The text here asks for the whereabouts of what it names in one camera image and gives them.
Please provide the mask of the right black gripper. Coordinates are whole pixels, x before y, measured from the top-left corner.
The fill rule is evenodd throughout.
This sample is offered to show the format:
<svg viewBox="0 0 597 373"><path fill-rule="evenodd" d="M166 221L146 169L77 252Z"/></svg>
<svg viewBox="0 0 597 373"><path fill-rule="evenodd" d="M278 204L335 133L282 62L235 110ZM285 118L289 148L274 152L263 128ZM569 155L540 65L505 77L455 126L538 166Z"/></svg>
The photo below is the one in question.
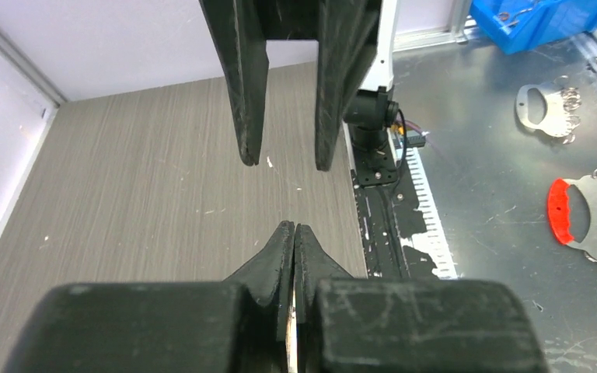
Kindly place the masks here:
<svg viewBox="0 0 597 373"><path fill-rule="evenodd" d="M260 161L269 61L266 40L318 40L315 161L330 170L344 111L376 56L380 1L205 0L224 72L239 157Z"/></svg>

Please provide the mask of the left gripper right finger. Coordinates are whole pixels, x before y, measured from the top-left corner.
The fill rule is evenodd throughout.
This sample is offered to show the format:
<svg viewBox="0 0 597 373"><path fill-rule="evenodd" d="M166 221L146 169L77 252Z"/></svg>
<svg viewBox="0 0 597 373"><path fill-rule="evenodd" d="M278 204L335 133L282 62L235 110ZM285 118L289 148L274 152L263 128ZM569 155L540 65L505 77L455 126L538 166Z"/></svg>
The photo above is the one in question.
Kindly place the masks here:
<svg viewBox="0 0 597 373"><path fill-rule="evenodd" d="M303 224L295 231L294 275L298 371L307 372L312 335L318 326L314 311L317 285L322 279L352 275L323 250L312 228Z"/></svg>

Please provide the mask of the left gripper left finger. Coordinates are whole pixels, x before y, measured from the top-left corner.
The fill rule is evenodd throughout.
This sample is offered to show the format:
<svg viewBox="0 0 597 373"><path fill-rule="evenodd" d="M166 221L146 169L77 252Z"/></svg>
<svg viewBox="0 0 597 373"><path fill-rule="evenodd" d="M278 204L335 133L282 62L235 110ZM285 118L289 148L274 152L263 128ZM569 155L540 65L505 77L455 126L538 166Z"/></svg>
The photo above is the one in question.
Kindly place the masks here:
<svg viewBox="0 0 597 373"><path fill-rule="evenodd" d="M246 289L242 372L288 372L295 223L281 221L264 247L226 278Z"/></svg>

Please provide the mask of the metal keyring holder plate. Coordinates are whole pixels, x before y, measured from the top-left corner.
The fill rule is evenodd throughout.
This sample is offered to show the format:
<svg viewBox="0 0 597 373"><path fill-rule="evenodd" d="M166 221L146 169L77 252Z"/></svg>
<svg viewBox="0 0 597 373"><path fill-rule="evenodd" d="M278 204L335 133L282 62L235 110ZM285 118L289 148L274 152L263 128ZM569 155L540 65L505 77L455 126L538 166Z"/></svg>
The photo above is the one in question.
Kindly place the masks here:
<svg viewBox="0 0 597 373"><path fill-rule="evenodd" d="M288 373L298 373L298 335L295 311L295 291L292 292L291 305L289 307L289 316L287 321L287 332L285 337L285 349Z"/></svg>

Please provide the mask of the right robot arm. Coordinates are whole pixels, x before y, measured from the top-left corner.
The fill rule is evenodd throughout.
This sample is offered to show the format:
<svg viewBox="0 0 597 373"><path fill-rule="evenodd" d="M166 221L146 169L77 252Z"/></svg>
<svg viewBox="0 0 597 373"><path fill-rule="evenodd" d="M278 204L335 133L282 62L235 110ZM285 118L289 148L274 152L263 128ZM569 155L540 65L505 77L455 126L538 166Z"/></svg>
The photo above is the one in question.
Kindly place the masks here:
<svg viewBox="0 0 597 373"><path fill-rule="evenodd" d="M399 113L393 100L396 1L211 0L201 3L224 72L239 157L260 161L269 61L268 41L318 44L315 163L331 168L347 126L354 169L364 186L399 179L387 129Z"/></svg>

